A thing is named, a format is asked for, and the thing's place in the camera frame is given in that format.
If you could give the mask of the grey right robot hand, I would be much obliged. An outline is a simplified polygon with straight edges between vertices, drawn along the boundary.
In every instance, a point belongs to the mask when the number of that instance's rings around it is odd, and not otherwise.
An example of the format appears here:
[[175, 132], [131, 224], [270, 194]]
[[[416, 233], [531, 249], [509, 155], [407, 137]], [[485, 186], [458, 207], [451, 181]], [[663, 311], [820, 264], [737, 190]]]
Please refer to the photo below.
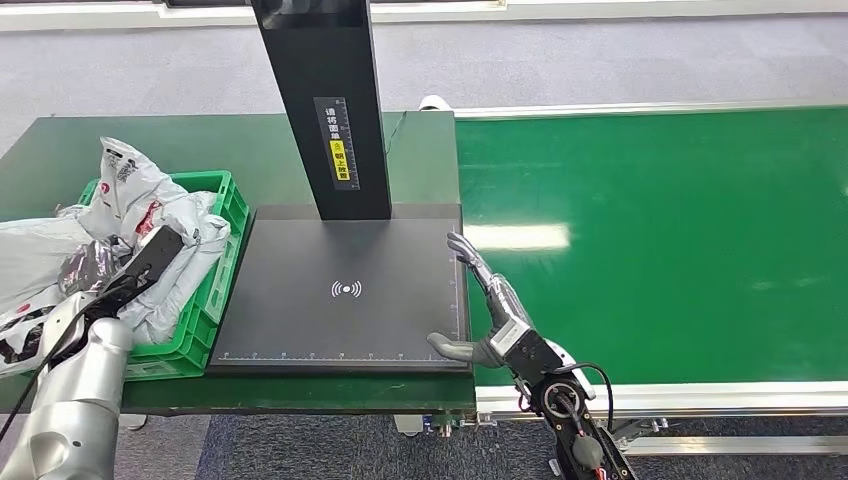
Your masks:
[[427, 342], [444, 358], [472, 363], [486, 368], [500, 368], [505, 365], [504, 350], [494, 348], [492, 340], [504, 327], [514, 320], [520, 320], [528, 327], [526, 311], [508, 280], [495, 273], [479, 251], [462, 234], [447, 233], [447, 245], [455, 252], [456, 259], [463, 263], [476, 278], [486, 299], [486, 305], [492, 320], [489, 332], [477, 342], [452, 341], [441, 333], [430, 333]]

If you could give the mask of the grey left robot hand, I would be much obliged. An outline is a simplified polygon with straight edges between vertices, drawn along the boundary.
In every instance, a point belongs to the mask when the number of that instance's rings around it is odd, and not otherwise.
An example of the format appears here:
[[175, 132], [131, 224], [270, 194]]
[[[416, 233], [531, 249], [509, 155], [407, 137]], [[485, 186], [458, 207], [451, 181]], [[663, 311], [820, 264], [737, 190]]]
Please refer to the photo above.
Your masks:
[[92, 240], [78, 246], [61, 264], [57, 285], [69, 297], [101, 290], [131, 258], [133, 249], [119, 237]]

